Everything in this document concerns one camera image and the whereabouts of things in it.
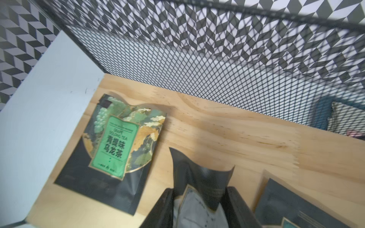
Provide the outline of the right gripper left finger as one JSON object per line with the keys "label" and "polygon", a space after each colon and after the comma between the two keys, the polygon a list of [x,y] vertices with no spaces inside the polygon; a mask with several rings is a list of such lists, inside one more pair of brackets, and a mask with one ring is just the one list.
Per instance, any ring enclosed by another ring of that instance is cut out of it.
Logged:
{"label": "right gripper left finger", "polygon": [[140,228],[172,228],[174,223],[174,191],[164,190]]}

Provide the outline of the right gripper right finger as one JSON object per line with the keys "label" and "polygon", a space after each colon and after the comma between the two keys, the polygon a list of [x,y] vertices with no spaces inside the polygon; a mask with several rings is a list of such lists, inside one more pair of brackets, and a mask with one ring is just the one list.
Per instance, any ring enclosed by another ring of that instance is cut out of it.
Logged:
{"label": "right gripper right finger", "polygon": [[223,210],[229,228],[262,228],[235,187],[226,188],[223,196]]}

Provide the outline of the white label black tea bag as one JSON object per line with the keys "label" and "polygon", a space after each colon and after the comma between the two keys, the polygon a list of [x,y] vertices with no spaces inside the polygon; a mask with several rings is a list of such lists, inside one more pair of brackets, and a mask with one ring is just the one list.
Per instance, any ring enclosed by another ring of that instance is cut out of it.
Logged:
{"label": "white label black tea bag", "polygon": [[177,149],[169,149],[173,159],[173,227],[229,227],[221,200],[234,168],[211,170],[196,164]]}

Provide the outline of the green grape oolong tea bag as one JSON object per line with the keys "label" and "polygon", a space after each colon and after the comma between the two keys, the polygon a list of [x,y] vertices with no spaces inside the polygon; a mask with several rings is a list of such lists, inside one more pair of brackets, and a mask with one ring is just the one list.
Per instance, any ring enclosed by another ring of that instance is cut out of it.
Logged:
{"label": "green grape oolong tea bag", "polygon": [[55,183],[134,215],[166,113],[104,94]]}

